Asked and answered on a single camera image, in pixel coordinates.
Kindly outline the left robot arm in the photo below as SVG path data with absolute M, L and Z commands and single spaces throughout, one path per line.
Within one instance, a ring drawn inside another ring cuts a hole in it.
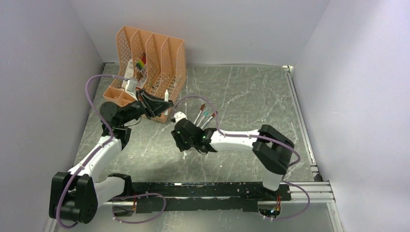
M 160 116 L 173 107 L 165 100 L 136 92 L 137 99 L 125 106 L 106 101 L 100 106 L 98 116 L 102 122 L 102 135 L 93 150 L 67 172 L 58 172 L 52 178 L 49 216 L 77 223 L 90 223 L 97 209 L 112 198 L 127 201 L 134 194 L 129 175 L 111 174 L 103 182 L 96 179 L 102 170 L 118 155 L 130 140 L 131 128 L 126 123 Z

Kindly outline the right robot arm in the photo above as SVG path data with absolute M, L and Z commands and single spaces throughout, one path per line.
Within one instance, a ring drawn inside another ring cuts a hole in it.
M 265 167 L 261 195 L 273 200 L 279 194 L 279 185 L 291 164 L 294 143 L 270 125 L 258 130 L 223 131 L 201 129 L 183 118 L 176 122 L 171 135 L 180 151 L 191 148 L 202 154 L 220 151 L 251 152 Z

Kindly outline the white marker pen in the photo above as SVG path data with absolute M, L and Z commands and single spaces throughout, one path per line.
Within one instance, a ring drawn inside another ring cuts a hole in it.
M 194 120 L 194 122 L 193 122 L 195 125 L 196 125 L 196 123 L 198 122 L 198 120 L 199 120 L 199 118 L 200 118 L 200 116 L 201 116 L 201 114 L 202 114 L 204 108 L 205 108 L 205 104 L 202 104 L 201 107 L 200 107 L 199 113 L 197 114 L 197 116 L 196 116 L 196 118 L 195 118 L 195 120 Z
M 203 115 L 201 116 L 201 118 L 199 119 L 199 121 L 197 122 L 196 126 L 199 127 L 201 123 L 203 122 L 203 120 L 207 117 L 207 115 L 208 115 L 208 111 L 205 111 Z
M 205 121 L 205 123 L 201 126 L 201 129 L 204 129 L 204 128 L 210 123 L 210 121 L 211 121 L 217 114 L 218 114 L 218 112 L 215 111 L 215 112 L 210 116 L 210 118 L 208 118 L 208 119 Z

